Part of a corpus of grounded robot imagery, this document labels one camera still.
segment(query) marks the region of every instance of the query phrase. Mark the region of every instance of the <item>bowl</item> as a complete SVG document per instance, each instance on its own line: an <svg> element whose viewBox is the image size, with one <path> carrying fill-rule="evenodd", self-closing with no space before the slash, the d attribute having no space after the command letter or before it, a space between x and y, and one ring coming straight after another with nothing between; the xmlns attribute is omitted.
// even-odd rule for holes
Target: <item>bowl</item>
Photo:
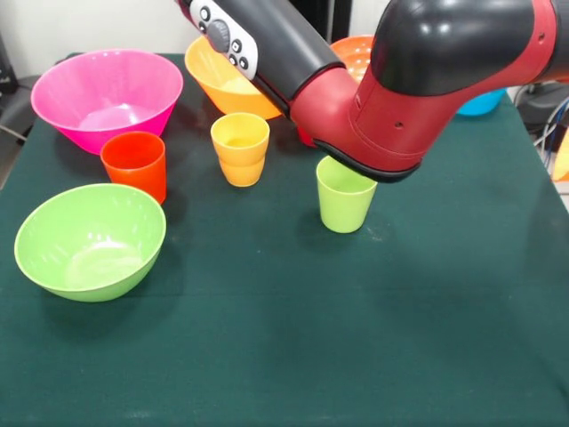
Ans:
<svg viewBox="0 0 569 427"><path fill-rule="evenodd" d="M20 270L43 289L80 302L113 300L150 271L164 242L162 207L120 184L70 189L41 204L14 243Z"/></svg>
<svg viewBox="0 0 569 427"><path fill-rule="evenodd" d="M222 113L252 113L265 120L281 116L280 110L225 56L215 52L204 36L190 45L185 63L188 73Z"/></svg>
<svg viewBox="0 0 569 427"><path fill-rule="evenodd" d="M349 74L361 82L372 58L373 36L346 37L330 45L346 64Z"/></svg>
<svg viewBox="0 0 569 427"><path fill-rule="evenodd" d="M458 114L461 116L474 117L491 113L496 107L498 107L505 94L506 89L500 89L498 91L477 96L465 103L461 109L459 109Z"/></svg>
<svg viewBox="0 0 569 427"><path fill-rule="evenodd" d="M120 133L160 135L183 88L166 58L132 49L83 53L43 74L31 93L34 111L79 147L100 154Z"/></svg>

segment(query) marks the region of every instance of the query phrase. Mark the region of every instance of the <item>plastic cup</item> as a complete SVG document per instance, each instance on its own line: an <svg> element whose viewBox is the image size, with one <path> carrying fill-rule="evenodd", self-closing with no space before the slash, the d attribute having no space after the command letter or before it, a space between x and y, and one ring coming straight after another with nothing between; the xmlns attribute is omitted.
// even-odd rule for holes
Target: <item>plastic cup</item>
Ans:
<svg viewBox="0 0 569 427"><path fill-rule="evenodd" d="M251 113L233 113L212 126L212 141L225 178L236 187L256 184L265 166L270 127Z"/></svg>
<svg viewBox="0 0 569 427"><path fill-rule="evenodd" d="M364 225L377 182L352 171L331 157L317 166L320 217L336 233L351 233Z"/></svg>
<svg viewBox="0 0 569 427"><path fill-rule="evenodd" d="M314 140L312 139L312 137L309 135L308 132L299 127L297 127L297 130L299 133L299 139L304 145L306 145L307 147L311 147L312 149L315 149L317 147L317 145L314 143Z"/></svg>
<svg viewBox="0 0 569 427"><path fill-rule="evenodd" d="M130 132L109 140L100 152L110 180L166 200L166 147L153 133Z"/></svg>

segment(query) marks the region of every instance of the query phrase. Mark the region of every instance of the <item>green cup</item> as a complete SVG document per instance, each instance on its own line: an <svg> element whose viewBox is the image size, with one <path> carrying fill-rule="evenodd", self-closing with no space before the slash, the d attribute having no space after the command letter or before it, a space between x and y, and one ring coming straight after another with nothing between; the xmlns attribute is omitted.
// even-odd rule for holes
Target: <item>green cup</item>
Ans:
<svg viewBox="0 0 569 427"><path fill-rule="evenodd" d="M331 157L317 166L320 217L336 233L351 233L364 225L377 182L352 171Z"/></svg>

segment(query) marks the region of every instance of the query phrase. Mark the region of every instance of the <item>yellow cup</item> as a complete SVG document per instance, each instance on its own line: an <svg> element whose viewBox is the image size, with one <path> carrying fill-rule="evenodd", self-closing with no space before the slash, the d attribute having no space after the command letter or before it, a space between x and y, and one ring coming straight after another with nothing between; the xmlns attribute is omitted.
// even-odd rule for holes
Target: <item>yellow cup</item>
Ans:
<svg viewBox="0 0 569 427"><path fill-rule="evenodd" d="M225 178L236 187L256 184L265 166L270 127L251 113L232 113L212 126L212 141Z"/></svg>

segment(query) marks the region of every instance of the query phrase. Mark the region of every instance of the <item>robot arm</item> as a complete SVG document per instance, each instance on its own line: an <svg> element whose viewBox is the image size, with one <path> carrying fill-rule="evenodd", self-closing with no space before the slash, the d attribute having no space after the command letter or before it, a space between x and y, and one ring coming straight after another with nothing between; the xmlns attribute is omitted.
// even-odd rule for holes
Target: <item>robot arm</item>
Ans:
<svg viewBox="0 0 569 427"><path fill-rule="evenodd" d="M457 110L569 77L569 0L391 0L358 85L287 0L177 0L316 144L376 181L404 179Z"/></svg>

